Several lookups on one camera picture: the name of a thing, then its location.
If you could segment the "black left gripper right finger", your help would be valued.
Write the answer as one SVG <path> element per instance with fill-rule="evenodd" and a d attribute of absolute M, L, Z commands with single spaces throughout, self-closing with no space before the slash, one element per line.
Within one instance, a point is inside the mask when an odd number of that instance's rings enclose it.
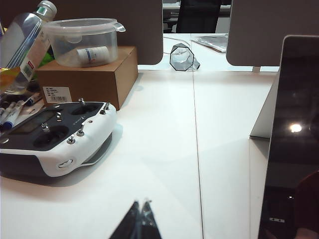
<path fill-rule="evenodd" d="M 141 210 L 141 238 L 161 239 L 161 235 L 151 209 L 151 200 L 146 198 Z"/>

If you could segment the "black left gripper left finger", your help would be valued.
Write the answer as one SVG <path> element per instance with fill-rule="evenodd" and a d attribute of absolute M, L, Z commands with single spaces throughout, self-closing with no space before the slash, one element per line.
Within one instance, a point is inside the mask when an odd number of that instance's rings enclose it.
<path fill-rule="evenodd" d="M 110 239 L 133 239 L 136 233 L 136 222 L 139 215 L 139 203 L 134 201 Z"/>

